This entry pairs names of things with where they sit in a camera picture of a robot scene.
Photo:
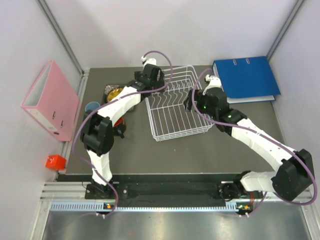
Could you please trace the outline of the aluminium frame rail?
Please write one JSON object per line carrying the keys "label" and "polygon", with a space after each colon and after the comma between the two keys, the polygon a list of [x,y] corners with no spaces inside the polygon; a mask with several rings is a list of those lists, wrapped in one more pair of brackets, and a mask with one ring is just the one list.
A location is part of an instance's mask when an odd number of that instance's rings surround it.
{"label": "aluminium frame rail", "polygon": [[40,199],[42,201],[80,201],[85,198],[89,182],[46,182]]}

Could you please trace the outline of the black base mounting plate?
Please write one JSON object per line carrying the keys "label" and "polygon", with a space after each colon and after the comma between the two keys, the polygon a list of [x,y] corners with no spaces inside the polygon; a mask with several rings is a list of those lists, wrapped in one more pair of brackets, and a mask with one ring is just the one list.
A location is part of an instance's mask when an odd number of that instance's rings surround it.
{"label": "black base mounting plate", "polygon": [[90,181],[88,190],[106,199],[118,193],[120,200],[139,196],[205,196],[227,200],[250,194],[240,186],[240,177],[232,173],[188,174],[116,174],[106,184]]}

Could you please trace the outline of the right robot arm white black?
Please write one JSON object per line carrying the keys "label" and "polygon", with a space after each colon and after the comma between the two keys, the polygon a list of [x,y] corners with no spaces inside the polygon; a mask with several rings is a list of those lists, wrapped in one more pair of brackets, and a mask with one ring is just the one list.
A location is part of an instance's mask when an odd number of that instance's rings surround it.
{"label": "right robot arm white black", "polygon": [[193,88],[183,105],[188,111],[194,108],[207,115],[222,133],[245,144],[272,167],[272,171],[247,170],[237,175],[233,185],[237,197],[245,198],[254,191],[273,192],[291,202],[314,183],[311,154],[287,147],[259,129],[244,113],[230,107],[221,88]]}

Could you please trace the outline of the black floral square plate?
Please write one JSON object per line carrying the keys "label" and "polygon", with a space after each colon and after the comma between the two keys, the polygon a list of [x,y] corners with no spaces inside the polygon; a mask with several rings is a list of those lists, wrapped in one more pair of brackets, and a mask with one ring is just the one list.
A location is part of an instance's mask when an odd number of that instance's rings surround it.
{"label": "black floral square plate", "polygon": [[104,105],[104,104],[106,104],[107,103],[107,101],[106,101],[106,95],[107,95],[107,93],[110,91],[110,90],[112,90],[112,89],[114,89],[114,88],[124,88],[125,87],[125,85],[122,85],[122,84],[107,84],[106,86],[105,86],[105,89],[104,89],[104,93],[103,93],[103,96],[102,96],[102,102],[101,102],[101,105]]}

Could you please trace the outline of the red box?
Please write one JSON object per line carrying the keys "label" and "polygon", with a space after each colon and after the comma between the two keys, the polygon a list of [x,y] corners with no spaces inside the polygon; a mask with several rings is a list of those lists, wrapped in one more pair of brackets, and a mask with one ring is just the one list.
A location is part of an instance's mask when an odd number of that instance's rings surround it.
{"label": "red box", "polygon": [[61,171],[65,169],[66,162],[67,160],[58,154],[49,155],[47,157],[45,167],[53,171]]}

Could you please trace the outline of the black orange patterned mug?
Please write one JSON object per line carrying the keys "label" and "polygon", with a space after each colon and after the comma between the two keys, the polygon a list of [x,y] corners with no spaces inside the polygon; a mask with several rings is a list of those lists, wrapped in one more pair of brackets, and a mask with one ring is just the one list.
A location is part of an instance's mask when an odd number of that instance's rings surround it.
{"label": "black orange patterned mug", "polygon": [[125,123],[125,119],[124,119],[124,116],[122,116],[116,121],[116,123],[113,126],[113,135],[118,136],[121,139],[124,139],[125,138],[124,133],[126,131],[126,128],[127,126]]}

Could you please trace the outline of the yellow round plate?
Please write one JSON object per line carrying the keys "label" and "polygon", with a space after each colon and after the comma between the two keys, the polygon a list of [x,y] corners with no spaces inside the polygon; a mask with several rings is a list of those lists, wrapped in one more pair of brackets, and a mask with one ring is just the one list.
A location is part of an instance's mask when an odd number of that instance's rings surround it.
{"label": "yellow round plate", "polygon": [[111,102],[115,97],[117,97],[123,91],[122,87],[113,88],[106,94],[106,102]]}

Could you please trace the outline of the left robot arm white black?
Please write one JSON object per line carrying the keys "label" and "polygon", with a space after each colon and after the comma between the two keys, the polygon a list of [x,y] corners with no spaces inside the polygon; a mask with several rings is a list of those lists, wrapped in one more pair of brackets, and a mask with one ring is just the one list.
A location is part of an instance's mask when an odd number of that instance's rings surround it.
{"label": "left robot arm white black", "polygon": [[157,66],[154,58],[143,62],[143,70],[134,73],[122,91],[109,105],[102,107],[85,123],[80,133],[92,167],[91,183],[102,198],[109,198],[114,191],[108,183],[113,175],[110,170],[109,152],[114,144],[114,126],[126,112],[151,95],[150,90],[157,90],[165,85],[164,73]]}

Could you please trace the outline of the light blue plastic cup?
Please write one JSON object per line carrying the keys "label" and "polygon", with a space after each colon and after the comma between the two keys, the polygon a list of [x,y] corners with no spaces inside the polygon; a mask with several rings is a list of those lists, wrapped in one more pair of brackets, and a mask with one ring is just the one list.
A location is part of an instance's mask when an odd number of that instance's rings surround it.
{"label": "light blue plastic cup", "polygon": [[89,102],[85,108],[84,108],[84,111],[87,112],[87,111],[94,111],[96,109],[98,109],[100,107],[100,103],[99,102],[96,102],[96,101],[91,101]]}

